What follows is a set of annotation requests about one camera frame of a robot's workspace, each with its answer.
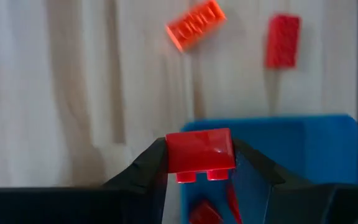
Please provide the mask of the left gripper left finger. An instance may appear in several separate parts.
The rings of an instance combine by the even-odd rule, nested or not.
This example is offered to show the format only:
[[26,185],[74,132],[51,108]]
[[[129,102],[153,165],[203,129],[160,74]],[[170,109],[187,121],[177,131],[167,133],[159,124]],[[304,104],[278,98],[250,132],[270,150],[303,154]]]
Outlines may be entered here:
[[161,224],[167,154],[158,138],[96,187],[0,188],[0,224]]

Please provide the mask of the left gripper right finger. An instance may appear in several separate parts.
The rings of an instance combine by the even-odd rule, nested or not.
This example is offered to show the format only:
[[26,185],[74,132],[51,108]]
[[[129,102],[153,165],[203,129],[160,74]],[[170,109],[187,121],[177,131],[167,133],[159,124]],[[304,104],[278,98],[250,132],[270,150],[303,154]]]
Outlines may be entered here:
[[243,224],[358,224],[358,185],[314,184],[233,140],[234,196]]

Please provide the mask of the small red toy brick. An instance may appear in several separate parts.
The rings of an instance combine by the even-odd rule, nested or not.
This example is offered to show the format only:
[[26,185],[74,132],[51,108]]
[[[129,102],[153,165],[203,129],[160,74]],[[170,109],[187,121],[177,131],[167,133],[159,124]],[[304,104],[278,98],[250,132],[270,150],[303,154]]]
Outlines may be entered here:
[[200,172],[208,180],[226,180],[236,167],[235,153],[228,128],[171,133],[165,136],[168,150],[168,172],[177,182],[196,182]]

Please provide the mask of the long red toy brick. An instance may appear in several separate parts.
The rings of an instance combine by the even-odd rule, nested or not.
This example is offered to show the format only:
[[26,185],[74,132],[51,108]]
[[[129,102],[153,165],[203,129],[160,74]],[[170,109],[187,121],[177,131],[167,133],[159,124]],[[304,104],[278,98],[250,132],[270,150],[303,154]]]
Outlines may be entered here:
[[301,17],[276,14],[268,24],[265,66],[269,69],[296,67],[300,40]]

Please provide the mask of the orange toy brick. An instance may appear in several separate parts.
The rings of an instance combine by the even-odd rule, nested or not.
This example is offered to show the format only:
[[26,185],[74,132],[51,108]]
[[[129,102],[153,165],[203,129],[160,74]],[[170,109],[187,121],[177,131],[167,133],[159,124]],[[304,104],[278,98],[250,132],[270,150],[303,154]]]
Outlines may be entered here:
[[217,1],[205,0],[168,23],[165,29],[175,47],[184,52],[216,30],[225,20],[226,16]]

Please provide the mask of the blue plastic tray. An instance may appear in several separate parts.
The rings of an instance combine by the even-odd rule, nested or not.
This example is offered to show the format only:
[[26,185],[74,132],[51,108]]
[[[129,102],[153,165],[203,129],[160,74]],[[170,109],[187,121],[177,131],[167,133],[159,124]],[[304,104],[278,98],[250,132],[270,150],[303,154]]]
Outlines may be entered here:
[[[249,119],[209,119],[186,124],[182,131],[229,128],[268,158],[315,184],[358,184],[358,123],[348,115],[290,116]],[[263,224],[269,184],[248,161],[240,168],[239,208],[244,224]],[[209,200],[225,224],[236,224],[226,201],[229,180],[209,181],[198,173],[196,182],[181,184],[181,224],[202,199]]]

